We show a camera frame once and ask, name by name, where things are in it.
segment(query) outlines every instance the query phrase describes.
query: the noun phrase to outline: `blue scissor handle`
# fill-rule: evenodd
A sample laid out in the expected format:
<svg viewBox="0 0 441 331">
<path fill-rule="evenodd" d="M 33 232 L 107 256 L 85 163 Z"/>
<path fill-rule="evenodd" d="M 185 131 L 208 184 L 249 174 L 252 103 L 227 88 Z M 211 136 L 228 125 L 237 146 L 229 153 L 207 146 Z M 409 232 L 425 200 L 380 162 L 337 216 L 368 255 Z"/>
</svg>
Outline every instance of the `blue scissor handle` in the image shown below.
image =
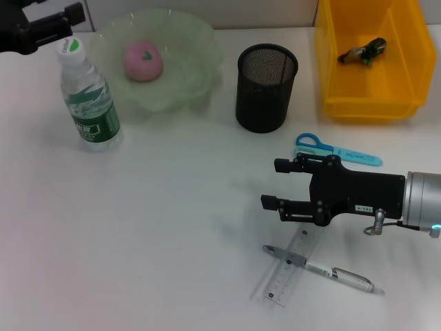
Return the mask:
<svg viewBox="0 0 441 331">
<path fill-rule="evenodd" d="M 310 143 L 302 143 L 300 140 L 302 140 L 303 138 L 312 138 L 316 144 L 312 145 Z M 330 150 L 330 151 L 334 151 L 334 147 L 331 145 L 326 145 L 325 143 L 322 143 L 320 141 L 320 139 L 312 134 L 312 133 L 302 133 L 300 136 L 297 137 L 296 139 L 296 145 L 297 146 L 307 146 L 307 147 L 313 147 L 313 148 L 320 148 L 321 150 Z"/>
</svg>

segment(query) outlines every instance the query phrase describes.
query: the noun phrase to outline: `glass bowl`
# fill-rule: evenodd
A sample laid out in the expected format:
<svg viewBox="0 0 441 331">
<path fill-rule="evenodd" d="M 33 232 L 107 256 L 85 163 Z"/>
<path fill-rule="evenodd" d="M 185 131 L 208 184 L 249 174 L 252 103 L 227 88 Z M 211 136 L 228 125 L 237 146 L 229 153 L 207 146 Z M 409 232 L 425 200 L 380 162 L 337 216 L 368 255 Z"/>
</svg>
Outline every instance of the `glass bowl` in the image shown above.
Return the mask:
<svg viewBox="0 0 441 331">
<path fill-rule="evenodd" d="M 153 41 L 163 58 L 163 73 L 153 81 L 133 81 L 124 72 L 125 49 L 139 39 Z M 119 105 L 135 102 L 150 112 L 176 109 L 206 97 L 223 60 L 210 24 L 192 14 L 165 9 L 142 10 L 113 20 L 94 34 L 88 56 L 104 74 Z"/>
</svg>

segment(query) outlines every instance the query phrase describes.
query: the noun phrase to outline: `pink ball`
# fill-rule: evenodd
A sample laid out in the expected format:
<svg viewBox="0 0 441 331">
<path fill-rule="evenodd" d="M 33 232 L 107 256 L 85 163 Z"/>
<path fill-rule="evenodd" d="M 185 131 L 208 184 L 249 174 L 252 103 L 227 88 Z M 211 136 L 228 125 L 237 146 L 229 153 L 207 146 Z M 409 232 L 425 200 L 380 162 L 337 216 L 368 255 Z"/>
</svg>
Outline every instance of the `pink ball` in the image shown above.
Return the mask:
<svg viewBox="0 0 441 331">
<path fill-rule="evenodd" d="M 125 50 L 124 70 L 135 81 L 151 81 L 163 71 L 163 60 L 155 44 L 148 40 L 131 43 Z"/>
</svg>

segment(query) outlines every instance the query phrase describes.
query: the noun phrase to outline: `scissors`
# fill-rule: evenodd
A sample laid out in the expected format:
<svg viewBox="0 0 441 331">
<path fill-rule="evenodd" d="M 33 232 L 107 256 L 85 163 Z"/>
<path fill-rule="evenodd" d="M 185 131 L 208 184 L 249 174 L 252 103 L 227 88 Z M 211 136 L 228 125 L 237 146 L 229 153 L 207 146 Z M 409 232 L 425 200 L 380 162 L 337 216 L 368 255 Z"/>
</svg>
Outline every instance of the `scissors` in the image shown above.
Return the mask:
<svg viewBox="0 0 441 331">
<path fill-rule="evenodd" d="M 315 145 L 303 143 L 303 138 L 311 138 L 315 141 Z M 312 133 L 302 133 L 296 139 L 295 155 L 299 152 L 308 152 L 314 155 L 326 157 L 328 155 L 338 155 L 343 161 L 367 164 L 368 166 L 379 167 L 382 161 L 379 157 L 373 155 L 356 152 L 355 150 L 347 150 L 346 148 L 336 147 L 322 143 L 320 139 Z"/>
</svg>

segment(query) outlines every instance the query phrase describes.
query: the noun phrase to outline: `pen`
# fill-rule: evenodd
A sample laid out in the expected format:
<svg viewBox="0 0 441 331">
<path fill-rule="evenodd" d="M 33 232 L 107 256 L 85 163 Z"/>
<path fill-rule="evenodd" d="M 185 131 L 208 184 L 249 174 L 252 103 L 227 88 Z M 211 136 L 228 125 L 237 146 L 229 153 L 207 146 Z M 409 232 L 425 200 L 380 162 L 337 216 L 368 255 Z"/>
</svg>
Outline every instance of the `pen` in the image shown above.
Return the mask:
<svg viewBox="0 0 441 331">
<path fill-rule="evenodd" d="M 310 261 L 302 255 L 288 253 L 286 250 L 281 250 L 274 246 L 264 245 L 263 250 L 277 259 L 284 259 L 287 263 L 292 263 L 298 267 L 315 272 L 316 274 L 329 277 L 339 283 L 346 284 L 368 293 L 384 294 L 382 289 L 376 287 L 370 280 L 368 280 L 368 278 L 360 276 L 359 274 L 354 274 L 340 268 L 330 268 Z"/>
</svg>

